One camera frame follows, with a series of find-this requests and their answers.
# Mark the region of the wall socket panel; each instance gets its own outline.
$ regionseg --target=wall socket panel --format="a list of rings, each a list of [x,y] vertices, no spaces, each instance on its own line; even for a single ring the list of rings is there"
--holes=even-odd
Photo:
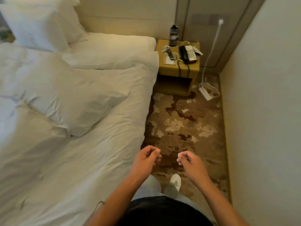
[[[201,26],[218,26],[219,19],[224,19],[224,24],[228,22],[229,14],[219,13],[197,13],[191,16],[191,24]]]

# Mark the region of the headboard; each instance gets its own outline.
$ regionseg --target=headboard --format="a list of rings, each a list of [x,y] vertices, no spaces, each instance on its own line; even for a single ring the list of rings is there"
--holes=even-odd
[[[79,20],[89,32],[168,39],[177,0],[80,0]]]

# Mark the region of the person's left arm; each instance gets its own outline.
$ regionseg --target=person's left arm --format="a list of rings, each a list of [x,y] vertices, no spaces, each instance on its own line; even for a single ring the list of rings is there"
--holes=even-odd
[[[84,226],[113,226],[127,210],[136,191],[161,160],[160,149],[147,146],[135,157],[132,169],[123,182],[111,193],[104,204],[93,213]]]

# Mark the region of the pants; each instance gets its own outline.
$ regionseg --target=pants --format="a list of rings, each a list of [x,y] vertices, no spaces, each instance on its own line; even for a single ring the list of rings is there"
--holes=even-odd
[[[150,175],[145,180],[142,186],[135,193],[132,201],[143,197],[154,196],[167,196],[175,199],[176,201],[181,201],[187,205],[190,205],[192,208],[200,211],[198,206],[193,201],[178,192],[174,184],[169,183],[169,185],[165,188],[164,194],[161,193],[160,182],[153,175]]]

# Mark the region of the person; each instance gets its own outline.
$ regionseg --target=person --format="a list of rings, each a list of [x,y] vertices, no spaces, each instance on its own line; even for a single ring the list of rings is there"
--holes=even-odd
[[[196,204],[178,193],[179,175],[173,175],[165,194],[161,193],[160,183],[151,175],[161,157],[160,149],[153,146],[139,151],[128,176],[84,225],[212,225]],[[219,226],[248,225],[211,182],[200,157],[190,151],[180,152],[177,162],[204,195]]]

